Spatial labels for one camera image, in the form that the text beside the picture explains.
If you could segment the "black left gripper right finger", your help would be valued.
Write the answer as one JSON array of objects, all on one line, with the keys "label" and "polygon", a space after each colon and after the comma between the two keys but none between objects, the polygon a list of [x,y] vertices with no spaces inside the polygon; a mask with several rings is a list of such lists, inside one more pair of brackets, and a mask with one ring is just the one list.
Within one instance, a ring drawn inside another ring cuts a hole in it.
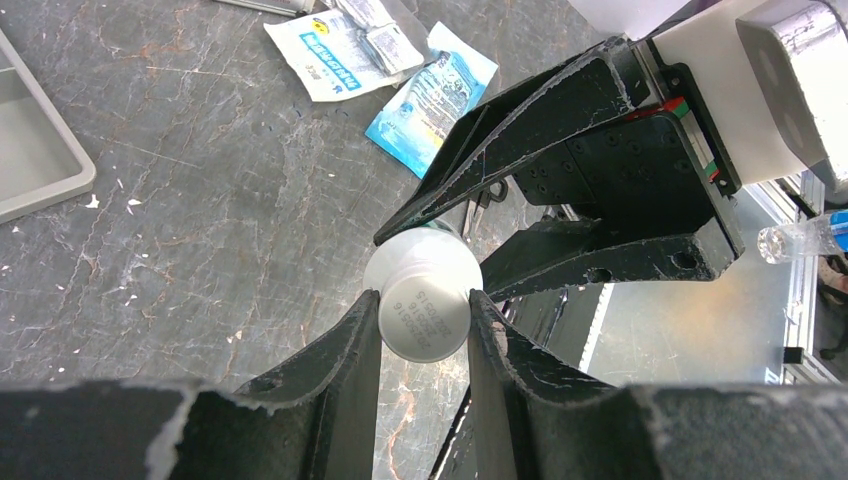
[{"label": "black left gripper right finger", "polygon": [[843,479],[843,385],[627,385],[562,362],[469,298],[482,479]]}]

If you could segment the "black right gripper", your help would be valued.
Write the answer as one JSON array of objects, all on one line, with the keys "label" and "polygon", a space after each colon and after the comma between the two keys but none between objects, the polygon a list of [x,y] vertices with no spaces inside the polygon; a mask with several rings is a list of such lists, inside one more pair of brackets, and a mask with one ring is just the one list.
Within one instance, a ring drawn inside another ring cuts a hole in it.
[{"label": "black right gripper", "polygon": [[577,216],[518,231],[482,261],[493,301],[589,284],[712,281],[745,246],[731,198],[688,136],[698,127],[685,99],[655,97],[630,43],[609,38],[460,118],[373,242],[514,173],[529,203]]}]

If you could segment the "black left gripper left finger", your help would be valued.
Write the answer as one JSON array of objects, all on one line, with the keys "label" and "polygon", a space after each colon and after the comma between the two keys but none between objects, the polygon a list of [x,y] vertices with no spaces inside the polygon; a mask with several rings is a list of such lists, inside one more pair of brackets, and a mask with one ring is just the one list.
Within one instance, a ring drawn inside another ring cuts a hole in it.
[{"label": "black left gripper left finger", "polygon": [[373,468],[379,294],[226,392],[198,379],[1,387],[5,479],[367,479]]}]

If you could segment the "blue gauze packet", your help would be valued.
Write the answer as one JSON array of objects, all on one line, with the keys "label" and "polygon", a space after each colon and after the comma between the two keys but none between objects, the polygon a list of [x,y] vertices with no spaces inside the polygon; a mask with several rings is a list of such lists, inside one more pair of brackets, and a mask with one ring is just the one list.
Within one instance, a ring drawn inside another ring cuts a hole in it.
[{"label": "blue gauze packet", "polygon": [[436,59],[381,109],[365,136],[425,176],[451,129],[481,100],[498,65],[438,22],[427,38]]}]

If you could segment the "white plastic bottle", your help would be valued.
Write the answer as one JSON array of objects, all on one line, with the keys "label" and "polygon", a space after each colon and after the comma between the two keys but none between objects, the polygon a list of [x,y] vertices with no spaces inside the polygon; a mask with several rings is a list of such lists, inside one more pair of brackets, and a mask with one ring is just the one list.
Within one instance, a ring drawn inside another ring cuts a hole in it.
[{"label": "white plastic bottle", "polygon": [[434,363],[466,341],[469,293],[481,290],[483,279],[460,234],[436,219],[377,247],[363,284],[380,293],[378,328],[385,345],[407,361]]}]

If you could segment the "clear bag of wipes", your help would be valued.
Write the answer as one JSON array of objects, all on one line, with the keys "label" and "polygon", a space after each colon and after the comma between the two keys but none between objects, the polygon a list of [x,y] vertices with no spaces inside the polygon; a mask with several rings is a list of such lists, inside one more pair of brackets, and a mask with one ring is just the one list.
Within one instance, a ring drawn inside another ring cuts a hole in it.
[{"label": "clear bag of wipes", "polygon": [[322,1],[353,23],[354,37],[371,63],[397,86],[438,56],[428,31],[402,1]]}]

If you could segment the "white wipes packet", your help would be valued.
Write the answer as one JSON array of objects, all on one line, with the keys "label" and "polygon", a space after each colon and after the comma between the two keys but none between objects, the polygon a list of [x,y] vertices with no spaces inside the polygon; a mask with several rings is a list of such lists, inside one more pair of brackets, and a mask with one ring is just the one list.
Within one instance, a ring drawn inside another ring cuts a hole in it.
[{"label": "white wipes packet", "polygon": [[340,10],[263,28],[316,103],[345,101],[403,81],[372,60],[359,43],[358,27]]}]

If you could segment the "grey plastic divider tray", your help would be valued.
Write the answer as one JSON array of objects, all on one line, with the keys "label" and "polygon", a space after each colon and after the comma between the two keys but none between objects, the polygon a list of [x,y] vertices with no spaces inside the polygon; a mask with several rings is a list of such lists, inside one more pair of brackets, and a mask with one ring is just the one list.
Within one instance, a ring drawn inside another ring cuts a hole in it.
[{"label": "grey plastic divider tray", "polygon": [[84,150],[10,40],[1,36],[1,221],[89,192]]}]

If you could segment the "black handled scissors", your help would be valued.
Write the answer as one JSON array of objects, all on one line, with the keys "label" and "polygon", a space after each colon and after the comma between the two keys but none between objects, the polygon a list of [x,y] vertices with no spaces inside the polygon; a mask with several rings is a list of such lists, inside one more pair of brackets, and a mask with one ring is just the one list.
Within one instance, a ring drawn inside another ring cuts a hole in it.
[{"label": "black handled scissors", "polygon": [[466,243],[470,244],[473,240],[485,210],[491,203],[503,202],[507,198],[508,192],[509,186],[507,181],[502,179],[486,187],[468,200],[461,230],[461,235]]}]

